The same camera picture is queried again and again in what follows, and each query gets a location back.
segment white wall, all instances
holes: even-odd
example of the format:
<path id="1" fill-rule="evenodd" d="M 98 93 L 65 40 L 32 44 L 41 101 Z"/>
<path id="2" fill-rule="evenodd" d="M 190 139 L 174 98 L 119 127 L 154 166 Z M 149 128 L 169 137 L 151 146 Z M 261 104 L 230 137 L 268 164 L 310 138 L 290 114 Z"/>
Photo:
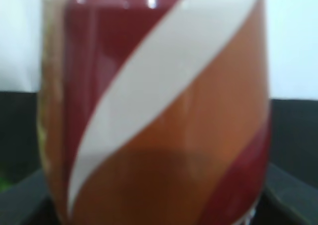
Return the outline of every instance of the white wall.
<path id="1" fill-rule="evenodd" d="M 318 0 L 267 0 L 271 93 L 318 99 Z"/>
<path id="2" fill-rule="evenodd" d="M 1 90 L 38 88 L 40 2 L 0 0 Z M 267 13 L 272 96 L 318 100 L 318 0 L 267 0 Z"/>

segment brown stripe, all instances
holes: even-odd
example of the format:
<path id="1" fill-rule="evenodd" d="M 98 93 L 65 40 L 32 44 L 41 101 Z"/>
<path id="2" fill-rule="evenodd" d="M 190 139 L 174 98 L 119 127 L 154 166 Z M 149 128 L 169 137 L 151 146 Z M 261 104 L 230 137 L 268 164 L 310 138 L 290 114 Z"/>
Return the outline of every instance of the brown stripe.
<path id="1" fill-rule="evenodd" d="M 76 225 L 192 225 L 268 115 L 263 1 L 197 79 L 106 160 L 79 193 Z"/>

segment glass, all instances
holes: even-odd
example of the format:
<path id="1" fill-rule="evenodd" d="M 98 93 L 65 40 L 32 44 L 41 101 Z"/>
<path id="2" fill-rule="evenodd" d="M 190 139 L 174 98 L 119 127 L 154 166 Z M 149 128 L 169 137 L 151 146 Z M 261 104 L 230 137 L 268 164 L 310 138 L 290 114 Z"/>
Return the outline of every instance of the glass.
<path id="1" fill-rule="evenodd" d="M 263 0 L 50 0 L 43 168 L 63 224 L 248 224 L 270 144 Z"/>

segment white stripe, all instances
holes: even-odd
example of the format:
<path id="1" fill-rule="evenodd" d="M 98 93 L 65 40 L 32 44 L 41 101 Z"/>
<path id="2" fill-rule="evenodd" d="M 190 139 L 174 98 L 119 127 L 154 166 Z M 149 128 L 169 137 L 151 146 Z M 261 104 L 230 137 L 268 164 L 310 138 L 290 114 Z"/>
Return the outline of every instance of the white stripe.
<path id="1" fill-rule="evenodd" d="M 181 0 L 147 36 L 101 98 L 83 136 L 69 213 L 84 182 L 153 121 L 225 47 L 256 0 Z"/>

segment black surface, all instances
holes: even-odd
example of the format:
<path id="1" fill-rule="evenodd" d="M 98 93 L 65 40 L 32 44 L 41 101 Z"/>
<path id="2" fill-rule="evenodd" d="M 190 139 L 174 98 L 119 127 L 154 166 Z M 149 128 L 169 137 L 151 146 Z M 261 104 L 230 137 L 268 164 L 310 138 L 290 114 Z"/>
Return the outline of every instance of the black surface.
<path id="1" fill-rule="evenodd" d="M 318 188 L 318 101 L 273 100 L 272 115 L 271 161 Z"/>
<path id="2" fill-rule="evenodd" d="M 318 225 L 318 189 L 270 164 L 266 192 L 272 203 L 291 218 L 304 225 Z"/>
<path id="3" fill-rule="evenodd" d="M 12 183 L 40 167 L 35 115 L 35 93 L 0 92 L 0 173 Z"/>
<path id="4" fill-rule="evenodd" d="M 292 220 L 266 196 L 263 195 L 257 207 L 252 225 L 302 225 Z"/>
<path id="5" fill-rule="evenodd" d="M 23 225 L 60 225 L 52 201 L 48 198 L 43 200 L 41 206 Z"/>
<path id="6" fill-rule="evenodd" d="M 0 225 L 23 225 L 48 198 L 42 171 L 0 194 Z"/>

